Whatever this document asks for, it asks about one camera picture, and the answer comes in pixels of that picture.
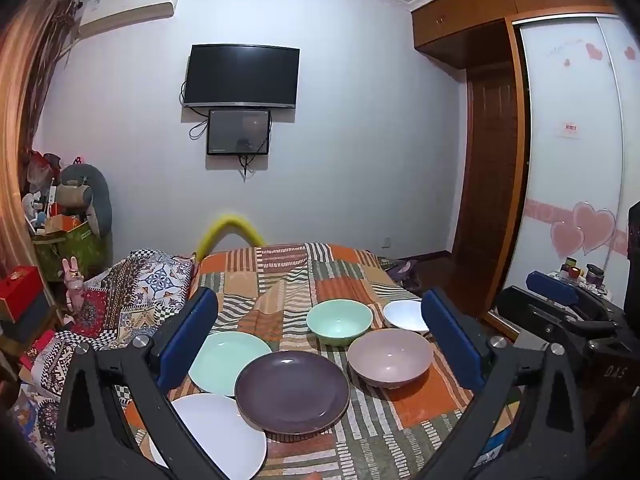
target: air conditioner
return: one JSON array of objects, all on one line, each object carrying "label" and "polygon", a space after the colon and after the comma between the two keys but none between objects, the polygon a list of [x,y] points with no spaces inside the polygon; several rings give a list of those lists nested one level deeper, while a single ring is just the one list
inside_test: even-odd
[{"label": "air conditioner", "polygon": [[91,0],[84,3],[79,33],[87,38],[132,23],[170,18],[177,3],[178,0]]}]

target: television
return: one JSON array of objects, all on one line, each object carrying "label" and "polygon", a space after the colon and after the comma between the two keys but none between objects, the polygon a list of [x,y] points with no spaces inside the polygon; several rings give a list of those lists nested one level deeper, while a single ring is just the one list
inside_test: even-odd
[{"label": "television", "polygon": [[184,105],[295,108],[299,58],[283,46],[193,45]]},{"label": "television", "polygon": [[207,155],[269,153],[268,110],[210,110]]}]

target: yellow tube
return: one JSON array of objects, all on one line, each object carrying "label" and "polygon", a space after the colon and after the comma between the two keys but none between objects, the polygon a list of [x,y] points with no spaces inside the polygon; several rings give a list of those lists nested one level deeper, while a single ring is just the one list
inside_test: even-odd
[{"label": "yellow tube", "polygon": [[202,240],[200,240],[200,243],[198,243],[198,248],[196,249],[196,261],[198,263],[209,254],[209,251],[216,241],[216,237],[225,227],[235,227],[240,230],[244,235],[244,239],[249,242],[252,247],[265,245],[264,239],[246,219],[237,215],[222,215],[218,220],[213,222],[207,230],[207,233],[202,237]]}]

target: pink stripe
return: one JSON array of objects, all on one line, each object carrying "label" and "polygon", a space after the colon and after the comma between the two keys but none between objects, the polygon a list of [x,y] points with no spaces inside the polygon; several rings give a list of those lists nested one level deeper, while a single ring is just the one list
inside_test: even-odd
[{"label": "pink stripe", "polygon": [[[529,198],[524,201],[524,216],[528,216],[534,220],[540,220],[545,224],[553,224],[554,222],[571,224],[574,221],[573,211],[538,202],[537,200],[530,200]],[[609,243],[612,245],[614,252],[626,256],[628,245],[626,231],[616,229]]]}]

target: sliding wardrobe door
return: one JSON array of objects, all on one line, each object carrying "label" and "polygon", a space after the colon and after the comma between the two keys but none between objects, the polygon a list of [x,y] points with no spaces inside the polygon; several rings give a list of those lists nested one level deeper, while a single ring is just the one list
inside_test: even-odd
[{"label": "sliding wardrobe door", "polygon": [[505,286],[533,270],[604,267],[622,182],[620,102],[596,18],[519,26],[530,97],[529,178]]},{"label": "sliding wardrobe door", "polygon": [[618,18],[598,18],[616,74],[624,145],[622,196],[619,204],[616,233],[610,245],[605,282],[612,301],[625,303],[626,279],[629,270],[626,259],[628,212],[640,201],[640,48],[625,23]]}]

